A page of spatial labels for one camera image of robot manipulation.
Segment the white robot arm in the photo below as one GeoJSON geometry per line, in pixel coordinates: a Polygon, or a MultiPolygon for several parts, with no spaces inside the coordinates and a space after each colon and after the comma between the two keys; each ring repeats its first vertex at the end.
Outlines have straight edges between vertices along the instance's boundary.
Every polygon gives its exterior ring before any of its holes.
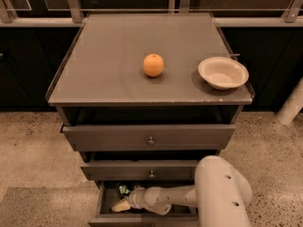
{"type": "Polygon", "coordinates": [[[251,227],[246,212],[251,200],[246,178],[225,159],[207,156],[195,168],[193,185],[137,187],[112,211],[145,209],[164,216],[175,204],[196,207],[201,227],[251,227]]]}

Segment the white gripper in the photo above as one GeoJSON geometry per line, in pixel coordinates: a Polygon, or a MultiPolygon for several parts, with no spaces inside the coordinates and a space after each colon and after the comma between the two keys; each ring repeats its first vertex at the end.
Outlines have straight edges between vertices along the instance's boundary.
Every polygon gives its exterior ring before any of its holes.
{"type": "Polygon", "coordinates": [[[133,191],[128,199],[123,199],[112,206],[114,213],[128,211],[132,208],[145,209],[154,214],[164,216],[170,209],[165,189],[162,187],[141,187],[140,183],[134,183],[133,191]]]}

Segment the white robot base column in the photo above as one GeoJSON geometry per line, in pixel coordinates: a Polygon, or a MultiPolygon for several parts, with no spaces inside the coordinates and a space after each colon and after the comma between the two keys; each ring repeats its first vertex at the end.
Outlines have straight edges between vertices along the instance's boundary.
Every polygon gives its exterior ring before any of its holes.
{"type": "Polygon", "coordinates": [[[290,96],[278,111],[277,120],[283,125],[289,125],[303,109],[303,78],[297,83],[290,96]]]}

